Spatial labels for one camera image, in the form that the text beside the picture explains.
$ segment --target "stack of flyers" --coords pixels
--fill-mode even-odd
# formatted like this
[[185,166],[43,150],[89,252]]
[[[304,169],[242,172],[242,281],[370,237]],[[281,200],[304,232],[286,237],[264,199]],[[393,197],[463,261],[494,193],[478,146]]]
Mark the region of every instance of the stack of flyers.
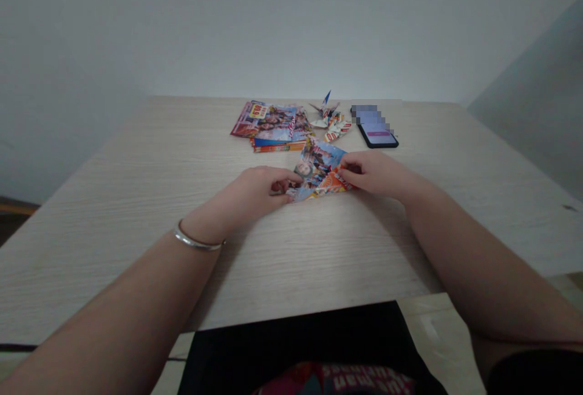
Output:
[[296,108],[269,105],[252,100],[245,104],[231,135],[282,143],[292,141]]
[[256,136],[250,140],[254,152],[300,151],[304,148],[306,137],[308,135],[313,135],[312,128],[308,122],[304,107],[298,106],[295,109],[295,126],[291,135],[291,140],[265,140]]
[[316,137],[306,137],[305,147],[294,172],[304,180],[301,184],[291,186],[287,194],[293,202],[315,199],[328,193],[339,193],[353,187],[338,175],[340,161],[345,154],[342,149]]

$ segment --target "hand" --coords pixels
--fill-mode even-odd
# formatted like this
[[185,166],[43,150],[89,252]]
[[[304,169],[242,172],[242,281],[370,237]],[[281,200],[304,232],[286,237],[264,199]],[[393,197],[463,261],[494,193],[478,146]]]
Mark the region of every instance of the hand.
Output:
[[[232,183],[182,219],[182,230],[196,241],[221,242],[232,231],[291,202],[284,194],[302,177],[291,170],[268,166],[244,170]],[[281,194],[270,194],[272,191]]]
[[340,165],[346,167],[338,172],[346,182],[402,203],[423,187],[431,186],[428,180],[379,151],[347,153]]

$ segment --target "black phone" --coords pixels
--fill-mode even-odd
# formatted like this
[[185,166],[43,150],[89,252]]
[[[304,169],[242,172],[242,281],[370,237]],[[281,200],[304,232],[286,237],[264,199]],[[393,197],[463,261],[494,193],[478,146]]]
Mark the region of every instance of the black phone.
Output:
[[370,149],[396,148],[399,141],[375,105],[353,105],[353,119]]

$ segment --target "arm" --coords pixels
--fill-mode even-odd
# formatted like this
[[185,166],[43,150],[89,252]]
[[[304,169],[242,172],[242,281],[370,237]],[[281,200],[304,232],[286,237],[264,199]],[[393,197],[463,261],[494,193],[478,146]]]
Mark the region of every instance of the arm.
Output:
[[405,206],[411,227],[472,335],[476,362],[491,368],[540,346],[582,350],[583,318],[530,266],[451,197],[379,152],[346,154],[341,176]]
[[[221,242],[288,203],[289,196],[270,190],[285,191],[290,180],[301,178],[285,169],[248,169],[181,228],[200,242]],[[0,383],[0,393],[149,393],[220,251],[165,234]]]

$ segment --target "yellow label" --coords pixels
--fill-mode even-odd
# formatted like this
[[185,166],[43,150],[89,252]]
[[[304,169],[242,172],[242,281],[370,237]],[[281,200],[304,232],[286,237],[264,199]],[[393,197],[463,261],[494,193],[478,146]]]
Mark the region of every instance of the yellow label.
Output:
[[254,118],[254,119],[264,119],[265,115],[267,114],[267,107],[263,106],[263,105],[258,105],[257,103],[255,103],[252,107],[251,107],[251,114],[250,117]]

